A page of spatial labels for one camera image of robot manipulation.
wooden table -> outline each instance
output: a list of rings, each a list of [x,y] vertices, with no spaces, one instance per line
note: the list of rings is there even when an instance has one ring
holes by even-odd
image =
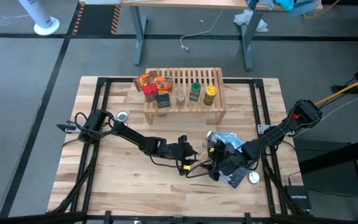
[[[80,4],[86,4],[85,0],[79,0]],[[319,2],[316,11],[323,9],[321,0]],[[147,2],[131,2],[128,0],[122,0],[120,3],[122,6],[129,6],[131,12],[132,22],[134,24],[136,34],[136,45],[134,64],[140,64],[140,58],[142,55],[144,32],[147,23],[146,16],[140,16],[139,6],[158,6],[158,7],[204,7],[204,8],[220,8],[220,9],[249,9],[246,0],[158,0]],[[282,7],[276,4],[274,11],[283,11]],[[249,25],[241,25],[241,39],[242,39],[242,51],[244,53],[244,63],[247,71],[252,70],[252,56],[251,56],[251,40],[255,34],[259,21],[262,18],[263,12],[267,12],[268,9],[264,5],[257,5],[255,11],[251,17]]]
[[[90,113],[97,79],[82,77],[71,119],[77,112]],[[270,119],[273,124],[278,124],[286,116],[278,79],[264,78],[263,81]],[[144,95],[137,92],[133,83],[112,83],[107,110],[113,114],[120,110],[128,111],[128,126],[144,136],[158,136],[172,143],[186,134],[194,150],[202,153],[206,151],[205,134],[210,130],[234,131],[245,141],[257,138],[249,85],[225,83],[224,90],[227,113],[219,126],[215,125],[213,114],[172,114],[169,118],[156,117],[154,124],[148,125],[142,111]],[[261,105],[259,91],[257,100]],[[259,111],[263,118],[261,106]],[[76,137],[76,134],[67,134],[66,141]],[[77,141],[63,148],[49,210],[55,208],[74,186],[82,147],[82,142]],[[289,174],[299,171],[296,152],[282,144],[277,156],[285,184]],[[155,161],[173,164],[173,161],[163,159]],[[186,179],[174,168],[153,165],[150,158],[130,142],[107,136],[100,142],[88,214],[104,215],[105,210],[111,210],[113,215],[243,217],[244,212],[249,212],[252,217],[269,217],[262,166],[257,172],[261,175],[259,184],[253,185],[244,179],[235,190],[208,176]],[[291,181],[294,185],[301,185],[301,175],[292,175]],[[279,212],[277,190],[273,184],[272,188],[276,211]],[[78,208],[83,201],[83,189]]]

snack package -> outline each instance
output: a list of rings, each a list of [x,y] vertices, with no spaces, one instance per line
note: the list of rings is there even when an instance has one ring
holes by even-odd
[[[156,71],[151,71],[151,72],[141,75],[137,78],[134,78],[133,81],[135,83],[137,91],[140,92],[143,90],[144,86],[153,83],[153,82],[149,82],[149,80],[151,80],[151,78],[154,79],[157,76],[158,75],[157,75]]]
[[[155,77],[152,83],[155,83],[160,93],[168,93],[172,91],[173,78],[170,77]]]

desk leg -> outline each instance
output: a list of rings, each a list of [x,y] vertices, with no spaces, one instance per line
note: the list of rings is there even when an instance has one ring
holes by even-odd
[[[140,56],[142,55],[142,47],[144,40],[144,30],[146,29],[146,16],[140,16],[139,8],[137,6],[129,6],[131,12],[132,21],[134,23],[135,33],[136,33],[136,46],[135,46],[135,57],[134,64],[140,64]]]
[[[153,124],[153,114],[152,113],[144,113],[147,124]]]
[[[221,124],[225,114],[226,114],[226,112],[220,112],[220,113],[215,114],[215,123],[216,123],[216,125]]]
[[[244,61],[246,63],[246,71],[252,70],[252,56],[251,56],[251,40],[258,27],[259,21],[262,18],[261,12],[254,12],[249,25],[241,25],[241,39],[242,39],[242,51],[244,53]]]

yellow jar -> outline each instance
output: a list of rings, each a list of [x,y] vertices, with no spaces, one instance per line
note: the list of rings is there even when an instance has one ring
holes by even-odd
[[[211,106],[214,103],[214,98],[217,92],[218,89],[215,86],[207,86],[204,96],[204,104],[207,106]]]

crumpled bag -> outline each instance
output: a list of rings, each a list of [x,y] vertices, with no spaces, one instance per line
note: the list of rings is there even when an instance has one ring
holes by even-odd
[[[252,12],[251,10],[245,9],[244,13],[234,16],[233,22],[235,22],[239,26],[243,24],[248,25],[253,13],[254,12]],[[269,31],[269,29],[267,28],[267,23],[263,19],[261,19],[259,21],[258,27],[256,28],[256,32],[267,32],[267,31]]]

